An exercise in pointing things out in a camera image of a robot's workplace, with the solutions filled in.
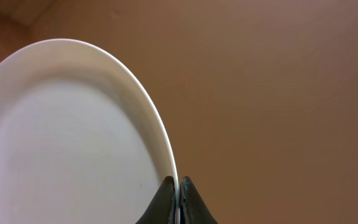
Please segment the white plate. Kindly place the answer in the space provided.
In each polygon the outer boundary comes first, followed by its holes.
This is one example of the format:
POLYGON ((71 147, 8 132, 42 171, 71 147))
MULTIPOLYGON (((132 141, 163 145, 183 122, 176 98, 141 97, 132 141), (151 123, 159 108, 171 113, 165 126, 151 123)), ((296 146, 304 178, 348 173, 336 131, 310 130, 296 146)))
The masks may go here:
POLYGON ((0 63, 0 223, 135 223, 177 168, 140 81, 73 39, 0 63))

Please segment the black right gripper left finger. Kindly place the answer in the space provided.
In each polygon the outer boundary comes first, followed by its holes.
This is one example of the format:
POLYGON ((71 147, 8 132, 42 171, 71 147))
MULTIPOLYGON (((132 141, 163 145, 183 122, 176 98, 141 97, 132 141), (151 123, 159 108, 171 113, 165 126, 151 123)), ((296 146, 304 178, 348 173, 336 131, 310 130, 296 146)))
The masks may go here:
POLYGON ((172 176, 166 176, 136 224, 174 224, 175 209, 174 179, 172 176))

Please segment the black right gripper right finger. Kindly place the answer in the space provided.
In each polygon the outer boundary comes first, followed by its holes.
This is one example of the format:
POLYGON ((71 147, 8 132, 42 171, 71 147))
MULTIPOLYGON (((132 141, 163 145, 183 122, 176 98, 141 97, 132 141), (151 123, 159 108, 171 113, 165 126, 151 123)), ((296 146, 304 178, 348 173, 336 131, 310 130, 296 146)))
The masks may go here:
POLYGON ((180 184, 180 223, 218 224, 188 176, 180 184))

